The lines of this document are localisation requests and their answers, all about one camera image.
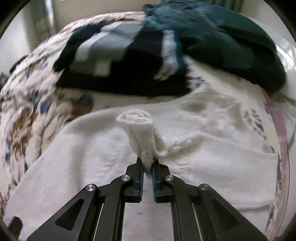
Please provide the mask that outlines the white knit sweater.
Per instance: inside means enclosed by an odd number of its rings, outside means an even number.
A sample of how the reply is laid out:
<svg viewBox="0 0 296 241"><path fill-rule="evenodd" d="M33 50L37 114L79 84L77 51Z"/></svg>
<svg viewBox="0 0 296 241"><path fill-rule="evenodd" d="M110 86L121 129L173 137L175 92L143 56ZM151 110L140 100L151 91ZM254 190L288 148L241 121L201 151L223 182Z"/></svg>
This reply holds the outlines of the white knit sweater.
<svg viewBox="0 0 296 241"><path fill-rule="evenodd" d="M278 154L243 120L239 97L205 89L169 102L97 111L64 127L9 199L4 219L20 218L20 240L86 185L122 175L143 151L130 144L132 130L172 174L192 185L209 184L265 230Z"/></svg>

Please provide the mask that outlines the pink striped bed sheet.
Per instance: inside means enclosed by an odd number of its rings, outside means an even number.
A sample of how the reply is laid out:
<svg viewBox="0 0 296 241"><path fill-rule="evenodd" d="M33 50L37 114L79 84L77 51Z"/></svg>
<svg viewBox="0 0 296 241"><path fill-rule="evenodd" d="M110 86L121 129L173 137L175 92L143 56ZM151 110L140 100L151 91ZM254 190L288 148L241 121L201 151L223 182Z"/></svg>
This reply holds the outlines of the pink striped bed sheet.
<svg viewBox="0 0 296 241"><path fill-rule="evenodd" d="M268 226L265 234L268 240L275 240L280 233L280 227L283 224L283 218L287 209L288 193L290 188L290 164L288 158L287 128L282 112L276 107L271 97L264 91L261 91L266 99L267 109L273 120L277 142L280 150L280 160L278 161L276 197L271 206Z"/></svg>

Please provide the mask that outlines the floral fleece blanket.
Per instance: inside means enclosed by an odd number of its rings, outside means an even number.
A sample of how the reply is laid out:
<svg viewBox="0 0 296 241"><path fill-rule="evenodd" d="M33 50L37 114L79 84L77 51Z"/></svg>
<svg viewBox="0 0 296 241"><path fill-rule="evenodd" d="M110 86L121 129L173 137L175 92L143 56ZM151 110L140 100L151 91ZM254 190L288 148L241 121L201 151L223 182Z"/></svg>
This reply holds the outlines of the floral fleece blanket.
<svg viewBox="0 0 296 241"><path fill-rule="evenodd" d="M69 123L109 108L157 104L177 99L159 97L155 101L148 101L145 97L97 94L97 106L93 110L76 111L70 98L76 96L77 92L64 93L55 87L59 75L53 72L52 65L74 30L104 20L139 23L142 17L139 12L111 13L73 22L40 44L8 79L1 91L1 219L3 221L9 199L27 170L45 153L55 137ZM239 97L242 102L243 120L267 141L272 151L278 154L279 161L280 147L275 126L262 90L246 80L216 70L192 58L186 57L185 60L191 75L192 88L189 94L212 89L232 97ZM283 94L277 94L271 99L285 120L290 164L287 209L280 233L277 235L281 236L295 216L295 100Z"/></svg>

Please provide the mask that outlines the navy grey striped folded sweater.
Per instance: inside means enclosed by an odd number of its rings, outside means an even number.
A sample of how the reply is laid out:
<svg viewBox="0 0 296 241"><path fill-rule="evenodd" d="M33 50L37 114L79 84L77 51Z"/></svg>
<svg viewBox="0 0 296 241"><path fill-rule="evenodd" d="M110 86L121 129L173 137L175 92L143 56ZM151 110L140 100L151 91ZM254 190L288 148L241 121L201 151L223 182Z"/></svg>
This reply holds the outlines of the navy grey striped folded sweater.
<svg viewBox="0 0 296 241"><path fill-rule="evenodd" d="M139 23L107 22L73 32L53 70L57 85L138 96L189 92L182 45L174 30Z"/></svg>

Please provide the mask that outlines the dark teal garment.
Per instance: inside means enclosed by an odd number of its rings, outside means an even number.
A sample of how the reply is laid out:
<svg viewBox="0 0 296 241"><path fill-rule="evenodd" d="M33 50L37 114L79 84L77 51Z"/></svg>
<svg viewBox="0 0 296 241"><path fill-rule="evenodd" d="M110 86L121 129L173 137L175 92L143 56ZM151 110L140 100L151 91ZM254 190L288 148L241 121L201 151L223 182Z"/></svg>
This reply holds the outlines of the dark teal garment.
<svg viewBox="0 0 296 241"><path fill-rule="evenodd" d="M146 26L177 32L185 55L267 92L285 84L287 76L274 41L249 18L201 1L145 4L142 10Z"/></svg>

